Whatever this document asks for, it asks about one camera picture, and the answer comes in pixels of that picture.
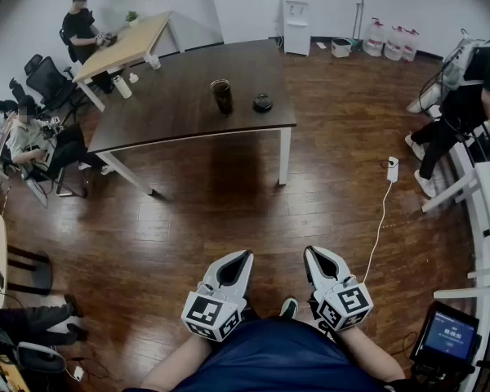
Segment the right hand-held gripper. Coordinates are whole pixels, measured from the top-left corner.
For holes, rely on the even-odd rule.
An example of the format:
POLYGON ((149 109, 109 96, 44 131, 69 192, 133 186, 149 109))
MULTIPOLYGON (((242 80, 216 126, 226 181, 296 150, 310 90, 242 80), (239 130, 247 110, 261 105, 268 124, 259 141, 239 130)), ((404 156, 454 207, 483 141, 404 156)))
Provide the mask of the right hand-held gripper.
POLYGON ((323 247, 307 246, 304 262, 307 279, 316 289, 317 315, 333 331, 351 328, 370 314, 373 303, 366 285, 350 275, 340 256, 323 247), (323 287, 324 280, 343 281, 323 287))

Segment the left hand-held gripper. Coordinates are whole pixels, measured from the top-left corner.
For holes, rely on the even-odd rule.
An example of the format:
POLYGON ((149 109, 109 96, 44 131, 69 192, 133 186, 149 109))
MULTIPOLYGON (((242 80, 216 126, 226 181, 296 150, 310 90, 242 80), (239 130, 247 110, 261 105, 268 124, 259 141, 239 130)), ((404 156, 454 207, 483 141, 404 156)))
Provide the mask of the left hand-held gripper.
POLYGON ((254 256, 232 252, 214 261, 195 292, 189 292, 181 320, 194 335, 222 342, 242 322, 254 256), (231 287, 232 294, 214 287, 231 287))

